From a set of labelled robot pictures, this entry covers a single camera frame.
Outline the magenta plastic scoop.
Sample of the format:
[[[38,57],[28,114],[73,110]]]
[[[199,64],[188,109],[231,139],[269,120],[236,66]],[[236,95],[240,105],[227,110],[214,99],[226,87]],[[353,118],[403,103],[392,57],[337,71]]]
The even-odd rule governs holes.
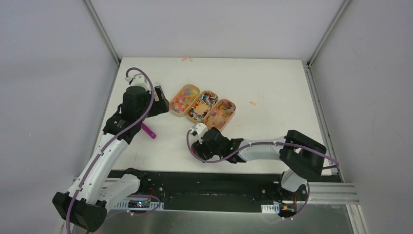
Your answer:
[[[157,135],[156,133],[150,129],[146,124],[142,123],[141,124],[141,129],[152,139],[156,139]]]

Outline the clear plastic jar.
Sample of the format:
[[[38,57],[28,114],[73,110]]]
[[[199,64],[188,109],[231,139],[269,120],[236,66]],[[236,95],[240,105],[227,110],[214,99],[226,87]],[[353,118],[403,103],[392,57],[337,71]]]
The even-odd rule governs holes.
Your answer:
[[[155,102],[158,102],[159,100],[160,100],[160,97],[159,97],[159,94],[158,94],[158,91],[160,90],[160,86],[155,86],[154,87],[154,101]]]

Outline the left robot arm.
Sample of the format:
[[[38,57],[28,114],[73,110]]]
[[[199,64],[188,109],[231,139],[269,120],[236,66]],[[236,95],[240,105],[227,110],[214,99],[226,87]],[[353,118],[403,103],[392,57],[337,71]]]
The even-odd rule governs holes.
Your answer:
[[[67,192],[57,192],[53,205],[66,221],[66,232],[71,233],[71,225],[88,232],[97,231],[107,218],[107,214],[127,196],[143,197],[149,185],[142,179],[147,174],[127,169],[114,184],[104,188],[103,183],[120,155],[141,130],[142,122],[169,111],[169,102],[161,85],[153,89],[149,86],[129,86],[116,112],[107,119],[103,135],[85,169]]]

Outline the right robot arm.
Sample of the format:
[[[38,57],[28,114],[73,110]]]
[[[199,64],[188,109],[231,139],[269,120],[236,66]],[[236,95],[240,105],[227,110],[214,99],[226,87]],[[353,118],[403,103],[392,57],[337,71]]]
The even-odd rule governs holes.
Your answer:
[[[188,143],[191,154],[203,163],[228,161],[233,164],[256,160],[283,162],[288,169],[282,173],[277,185],[277,195],[284,200],[295,195],[299,187],[311,179],[317,179],[325,169],[328,158],[326,148],[306,135],[289,130],[285,136],[249,140],[245,138],[228,139],[216,128],[192,127],[186,139],[197,137]]]

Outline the tray of gummy candies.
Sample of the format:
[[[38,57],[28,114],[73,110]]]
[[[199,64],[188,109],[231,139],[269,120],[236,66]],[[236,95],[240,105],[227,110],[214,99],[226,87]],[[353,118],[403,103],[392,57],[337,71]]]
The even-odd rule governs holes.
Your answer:
[[[188,113],[189,106],[195,101],[200,94],[200,89],[192,84],[184,85],[181,90],[169,102],[170,112],[177,116],[183,117]]]

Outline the tray of popsicle candies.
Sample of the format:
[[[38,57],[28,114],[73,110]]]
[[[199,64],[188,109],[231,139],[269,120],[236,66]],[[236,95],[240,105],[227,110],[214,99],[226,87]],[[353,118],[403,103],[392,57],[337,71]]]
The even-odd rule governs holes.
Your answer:
[[[223,130],[235,115],[236,105],[228,99],[220,99],[203,120],[207,128]]]

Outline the tray of lollipop candies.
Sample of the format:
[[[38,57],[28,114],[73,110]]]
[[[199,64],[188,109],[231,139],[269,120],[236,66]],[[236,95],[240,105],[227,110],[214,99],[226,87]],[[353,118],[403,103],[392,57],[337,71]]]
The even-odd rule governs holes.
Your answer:
[[[187,118],[193,123],[203,122],[218,100],[218,95],[212,91],[201,92],[187,108]]]

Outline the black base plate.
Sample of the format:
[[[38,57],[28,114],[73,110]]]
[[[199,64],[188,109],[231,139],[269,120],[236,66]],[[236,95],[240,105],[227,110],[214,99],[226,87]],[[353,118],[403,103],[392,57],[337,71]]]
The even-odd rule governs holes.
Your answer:
[[[308,195],[305,185],[283,190],[280,174],[145,173],[138,194],[157,197],[165,210],[260,213],[274,202],[296,209]]]

